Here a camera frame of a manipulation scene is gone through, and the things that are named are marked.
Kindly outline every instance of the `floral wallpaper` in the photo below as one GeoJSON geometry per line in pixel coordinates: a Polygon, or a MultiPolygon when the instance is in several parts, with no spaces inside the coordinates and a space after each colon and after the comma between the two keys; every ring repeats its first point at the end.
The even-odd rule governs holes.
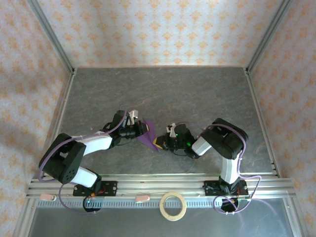
{"type": "Polygon", "coordinates": [[[10,237],[69,73],[26,0],[0,1],[0,236],[10,237]]]}
{"type": "Polygon", "coordinates": [[[310,236],[316,236],[315,16],[314,0],[294,0],[251,73],[282,174],[294,179],[310,236]]]}
{"type": "Polygon", "coordinates": [[[39,2],[74,67],[245,67],[282,0],[39,2]]]}

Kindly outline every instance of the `masking tape roll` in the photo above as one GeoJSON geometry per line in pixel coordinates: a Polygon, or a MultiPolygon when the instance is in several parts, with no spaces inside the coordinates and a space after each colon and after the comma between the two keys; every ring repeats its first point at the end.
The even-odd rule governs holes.
{"type": "Polygon", "coordinates": [[[167,193],[167,194],[163,195],[163,197],[160,200],[159,208],[160,208],[160,212],[162,213],[164,218],[166,218],[168,221],[177,221],[177,220],[180,220],[184,216],[184,214],[186,214],[187,204],[186,204],[186,201],[184,200],[184,198],[182,197],[181,194],[176,193],[176,192],[170,192],[170,193],[167,193]],[[181,211],[180,211],[180,213],[178,215],[171,216],[165,211],[164,203],[166,202],[166,200],[169,197],[177,197],[181,201],[182,209],[181,209],[181,211]]]}

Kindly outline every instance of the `black mounting bracket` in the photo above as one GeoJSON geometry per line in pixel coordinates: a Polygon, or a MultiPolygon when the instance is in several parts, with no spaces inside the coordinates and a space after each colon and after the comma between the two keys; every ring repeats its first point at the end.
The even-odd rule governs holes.
{"type": "MultiPolygon", "coordinates": [[[[115,197],[117,195],[118,190],[118,182],[117,181],[101,181],[100,190],[105,191],[101,194],[97,194],[98,197],[115,197]]],[[[93,190],[87,188],[83,185],[77,184],[74,187],[73,196],[75,197],[87,197],[93,194],[93,190]]]]}
{"type": "Polygon", "coordinates": [[[224,193],[220,188],[220,182],[218,180],[206,180],[204,181],[203,189],[205,191],[205,196],[221,196],[221,195],[232,195],[232,196],[247,196],[248,188],[247,183],[244,180],[240,180],[236,184],[236,188],[230,193],[224,193]]]}

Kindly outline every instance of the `patterned wallpaper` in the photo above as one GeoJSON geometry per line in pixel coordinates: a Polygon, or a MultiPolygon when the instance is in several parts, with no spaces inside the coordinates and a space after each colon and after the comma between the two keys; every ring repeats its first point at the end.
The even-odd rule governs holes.
{"type": "Polygon", "coordinates": [[[69,73],[26,0],[0,2],[0,39],[0,236],[10,237],[69,73]]]}
{"type": "Polygon", "coordinates": [[[252,73],[284,177],[316,236],[316,4],[294,0],[252,73]]]}
{"type": "Polygon", "coordinates": [[[39,0],[73,67],[248,65],[282,0],[39,0]]]}

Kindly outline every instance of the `purple cloth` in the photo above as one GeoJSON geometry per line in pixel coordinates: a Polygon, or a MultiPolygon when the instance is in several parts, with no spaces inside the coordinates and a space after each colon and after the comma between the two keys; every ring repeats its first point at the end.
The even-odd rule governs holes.
{"type": "Polygon", "coordinates": [[[150,120],[144,120],[144,123],[147,124],[149,130],[148,132],[139,136],[137,140],[143,143],[144,145],[148,146],[149,148],[153,149],[154,151],[159,152],[159,148],[153,144],[154,139],[156,138],[154,123],[150,120]]]}

